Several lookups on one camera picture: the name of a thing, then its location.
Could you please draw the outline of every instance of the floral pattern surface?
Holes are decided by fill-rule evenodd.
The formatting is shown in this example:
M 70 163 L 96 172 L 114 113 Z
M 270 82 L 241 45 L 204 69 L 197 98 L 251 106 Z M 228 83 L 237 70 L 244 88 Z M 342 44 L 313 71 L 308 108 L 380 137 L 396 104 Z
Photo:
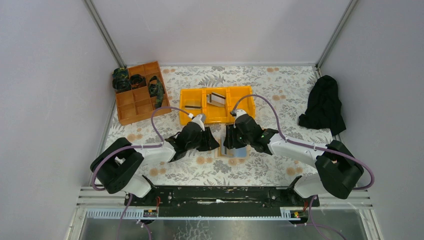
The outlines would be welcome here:
M 285 135 L 315 143 L 329 143 L 333 139 L 329 129 L 307 129 L 298 125 L 298 117 L 307 109 L 308 96 L 316 82 L 310 66 L 178 66 L 162 67 L 161 71 L 173 107 L 180 106 L 180 89 L 251 86 L 254 94 L 270 100 Z M 277 129 L 274 114 L 266 102 L 259 98 L 254 102 L 256 122 L 263 128 Z M 178 114 L 172 111 L 154 118 L 164 138 L 181 130 Z M 216 139 L 225 135 L 225 124 L 208 126 Z M 120 137 L 126 137 L 135 145 L 160 142 L 149 119 L 122 126 L 115 107 L 104 149 Z M 142 163 L 136 172 L 156 185 L 191 186 L 287 186 L 298 175 L 314 173 L 314 168 L 295 159 L 254 150 L 248 152 L 247 158 L 218 158 L 214 151 L 190 150 L 175 162 Z

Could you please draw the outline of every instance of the metal corner post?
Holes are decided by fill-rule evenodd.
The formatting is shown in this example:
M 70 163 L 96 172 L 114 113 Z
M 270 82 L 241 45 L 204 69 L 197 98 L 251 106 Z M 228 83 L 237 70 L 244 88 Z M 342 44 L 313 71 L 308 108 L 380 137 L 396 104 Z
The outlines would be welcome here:
M 349 16 L 352 14 L 352 11 L 355 9 L 355 6 L 357 5 L 358 2 L 359 2 L 359 0 L 350 0 L 349 4 L 346 7 L 346 10 L 344 11 L 343 15 L 340 18 L 340 21 L 338 22 L 337 26 L 335 27 L 334 32 L 332 33 L 330 40 L 328 41 L 327 45 L 325 46 L 324 51 L 322 52 L 321 56 L 319 57 L 318 61 L 316 62 L 316 68 L 317 69 L 320 69 L 321 66 L 323 65 L 328 54 L 330 53 L 330 50 L 333 47 L 336 39 L 339 37 L 340 32 L 343 29 L 343 26 L 345 25 Z
M 125 67 L 124 60 L 122 59 L 121 55 L 118 52 L 117 47 L 114 44 L 114 41 L 112 41 L 111 36 L 108 33 L 108 30 L 105 27 L 105 24 L 103 23 L 102 19 L 100 18 L 99 13 L 97 12 L 96 6 L 93 3 L 93 0 L 84 0 L 88 12 L 93 17 L 93 20 L 95 24 L 98 27 L 98 30 L 100 31 L 101 35 L 103 36 L 104 40 L 106 41 L 107 46 L 109 47 L 110 51 L 112 52 L 113 57 L 115 58 L 118 65 L 123 68 Z

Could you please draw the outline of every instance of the glass panel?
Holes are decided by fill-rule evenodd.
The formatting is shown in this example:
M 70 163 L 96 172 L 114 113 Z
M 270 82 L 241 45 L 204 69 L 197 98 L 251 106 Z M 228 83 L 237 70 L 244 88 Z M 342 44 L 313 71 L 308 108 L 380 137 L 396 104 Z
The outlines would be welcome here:
M 314 210 L 314 221 L 327 225 L 347 239 L 366 240 L 360 215 L 355 210 Z M 115 240 L 119 219 L 86 218 L 81 240 Z M 322 240 L 313 226 L 294 227 L 283 220 L 156 220 L 148 225 L 155 240 Z M 330 239 L 341 239 L 321 228 Z M 135 220 L 123 220 L 120 240 L 149 239 L 147 230 Z

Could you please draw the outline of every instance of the yellow tray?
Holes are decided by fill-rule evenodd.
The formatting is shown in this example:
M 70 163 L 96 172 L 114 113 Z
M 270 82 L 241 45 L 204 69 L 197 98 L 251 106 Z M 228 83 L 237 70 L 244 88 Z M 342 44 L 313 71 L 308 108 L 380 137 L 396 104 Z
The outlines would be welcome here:
M 225 107 L 218 107 L 211 104 L 207 104 L 206 95 L 210 93 L 217 93 L 225 96 Z M 229 87 L 209 87 L 209 88 L 192 88 L 192 89 L 181 89 L 179 97 L 179 108 L 183 109 L 193 115 L 205 114 L 205 124 L 215 123 L 234 123 L 234 117 L 230 115 L 230 111 L 233 110 L 234 105 L 242 97 L 252 94 L 251 86 L 229 86 Z M 187 104 L 201 105 L 201 109 L 186 109 L 184 108 Z M 238 109 L 243 109 L 252 118 L 255 118 L 255 102 L 253 97 L 246 97 L 238 104 Z M 182 125 L 186 125 L 190 122 L 190 118 L 183 112 L 179 113 L 179 122 Z

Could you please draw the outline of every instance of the red wire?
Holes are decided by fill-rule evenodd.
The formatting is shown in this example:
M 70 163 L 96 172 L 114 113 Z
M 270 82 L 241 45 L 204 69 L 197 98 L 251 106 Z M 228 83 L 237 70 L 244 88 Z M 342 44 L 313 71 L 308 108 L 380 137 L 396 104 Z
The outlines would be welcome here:
M 161 204 L 161 197 L 157 196 L 156 197 L 156 216 L 159 215 L 159 213 L 158 213 L 159 204 Z
M 308 208 L 308 202 L 307 201 L 305 201 L 304 202 L 304 205 L 303 205 L 303 211 L 306 211 L 306 208 Z

